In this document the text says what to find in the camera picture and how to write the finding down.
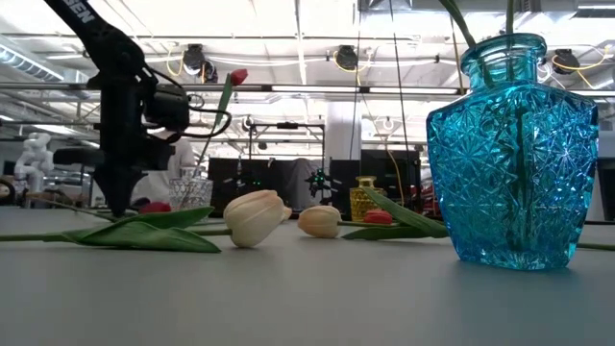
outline gray table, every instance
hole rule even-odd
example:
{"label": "gray table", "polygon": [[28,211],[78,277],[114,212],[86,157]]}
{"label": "gray table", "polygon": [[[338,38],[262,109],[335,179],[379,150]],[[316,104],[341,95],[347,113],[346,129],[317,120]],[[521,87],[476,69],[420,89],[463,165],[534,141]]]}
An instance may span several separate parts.
{"label": "gray table", "polygon": [[[0,208],[0,234],[94,220]],[[528,273],[460,262],[447,241],[314,239],[292,222],[254,250],[214,242],[222,254],[0,244],[0,345],[615,344],[615,253]]]}

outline blue glass vase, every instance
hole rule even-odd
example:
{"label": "blue glass vase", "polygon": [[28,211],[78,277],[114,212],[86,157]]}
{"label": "blue glass vase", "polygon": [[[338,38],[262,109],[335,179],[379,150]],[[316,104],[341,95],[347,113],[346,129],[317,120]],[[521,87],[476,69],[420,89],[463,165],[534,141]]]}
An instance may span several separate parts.
{"label": "blue glass vase", "polygon": [[598,108],[540,85],[537,35],[481,42],[462,57],[472,93],[427,120],[431,173],[462,260],[564,267],[577,248],[598,155]]}

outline yellow glass vase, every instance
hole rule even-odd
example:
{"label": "yellow glass vase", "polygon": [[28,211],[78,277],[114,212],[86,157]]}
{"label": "yellow glass vase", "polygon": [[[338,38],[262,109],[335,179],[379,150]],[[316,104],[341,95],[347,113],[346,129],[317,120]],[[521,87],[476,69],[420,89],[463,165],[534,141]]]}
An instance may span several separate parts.
{"label": "yellow glass vase", "polygon": [[357,177],[357,180],[358,187],[350,189],[350,209],[353,215],[353,221],[362,222],[367,211],[378,208],[378,205],[367,196],[362,187],[370,187],[379,194],[384,194],[384,190],[379,187],[374,187],[376,177]]}

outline red tulip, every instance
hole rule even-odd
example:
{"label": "red tulip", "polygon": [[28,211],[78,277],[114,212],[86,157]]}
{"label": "red tulip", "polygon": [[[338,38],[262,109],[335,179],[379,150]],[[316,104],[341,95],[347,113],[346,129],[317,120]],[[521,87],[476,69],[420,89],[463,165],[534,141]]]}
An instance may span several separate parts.
{"label": "red tulip", "polygon": [[390,225],[393,223],[393,216],[384,210],[369,210],[363,217],[363,222]]}
{"label": "red tulip", "polygon": [[231,83],[233,84],[233,87],[241,86],[246,78],[248,78],[248,70],[245,68],[231,72]]}
{"label": "red tulip", "polygon": [[148,205],[145,205],[140,210],[138,210],[138,213],[170,212],[170,211],[171,211],[171,206],[169,206],[168,203],[152,202]]}

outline white tulip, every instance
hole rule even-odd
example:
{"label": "white tulip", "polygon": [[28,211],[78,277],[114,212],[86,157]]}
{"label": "white tulip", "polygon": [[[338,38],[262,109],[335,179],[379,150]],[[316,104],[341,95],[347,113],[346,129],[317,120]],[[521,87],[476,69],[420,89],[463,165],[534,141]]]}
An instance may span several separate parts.
{"label": "white tulip", "polygon": [[283,202],[278,193],[262,190],[232,200],[224,209],[224,221],[232,230],[237,247],[249,248],[261,243],[280,225]]}
{"label": "white tulip", "polygon": [[284,214],[282,215],[282,222],[288,220],[292,215],[292,209],[289,207],[284,207]]}
{"label": "white tulip", "polygon": [[337,223],[341,220],[339,210],[334,207],[317,206],[303,210],[297,225],[308,235],[335,238],[339,235]]}

